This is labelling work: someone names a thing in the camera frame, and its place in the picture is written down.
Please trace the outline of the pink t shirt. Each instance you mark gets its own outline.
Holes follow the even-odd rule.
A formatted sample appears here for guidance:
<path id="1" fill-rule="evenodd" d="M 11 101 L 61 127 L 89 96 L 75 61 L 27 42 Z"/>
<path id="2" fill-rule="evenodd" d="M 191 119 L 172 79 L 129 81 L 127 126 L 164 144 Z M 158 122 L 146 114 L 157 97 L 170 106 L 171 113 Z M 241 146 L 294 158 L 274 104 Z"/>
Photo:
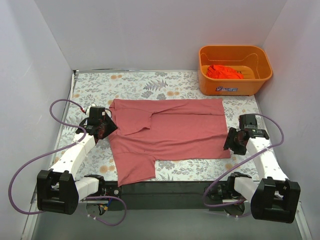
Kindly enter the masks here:
<path id="1" fill-rule="evenodd" d="M 117 129 L 109 136 L 119 186 L 156 176 L 156 161 L 228 159 L 223 101 L 125 100 L 110 105 Z"/>

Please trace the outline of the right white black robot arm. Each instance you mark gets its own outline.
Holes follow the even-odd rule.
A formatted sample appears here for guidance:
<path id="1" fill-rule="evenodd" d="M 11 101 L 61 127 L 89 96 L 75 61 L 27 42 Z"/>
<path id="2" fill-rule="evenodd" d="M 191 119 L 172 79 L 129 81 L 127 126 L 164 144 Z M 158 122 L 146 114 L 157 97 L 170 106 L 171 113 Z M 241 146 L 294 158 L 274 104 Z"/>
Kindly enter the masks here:
<path id="1" fill-rule="evenodd" d="M 253 156 L 259 182 L 244 173 L 233 172 L 227 179 L 226 192 L 232 199 L 240 196 L 250 203 L 254 219 L 291 224 L 300 198 L 298 182 L 289 180 L 270 147 L 266 130 L 258 127 L 253 114 L 239 116 L 239 127 L 231 127 L 223 146 L 236 155 Z"/>

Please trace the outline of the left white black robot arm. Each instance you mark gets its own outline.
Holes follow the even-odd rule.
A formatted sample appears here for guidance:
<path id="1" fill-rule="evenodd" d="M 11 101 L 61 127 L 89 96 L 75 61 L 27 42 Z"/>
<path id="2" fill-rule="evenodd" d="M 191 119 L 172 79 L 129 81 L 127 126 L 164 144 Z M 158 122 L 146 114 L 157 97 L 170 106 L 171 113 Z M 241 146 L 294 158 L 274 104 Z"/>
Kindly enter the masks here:
<path id="1" fill-rule="evenodd" d="M 75 131 L 72 146 L 48 170 L 37 175 L 37 207 L 40 211 L 71 215 L 79 201 L 92 196 L 101 200 L 106 196 L 104 177 L 89 174 L 75 180 L 76 173 L 88 153 L 117 130 L 112 112 L 105 107 L 92 104 Z"/>

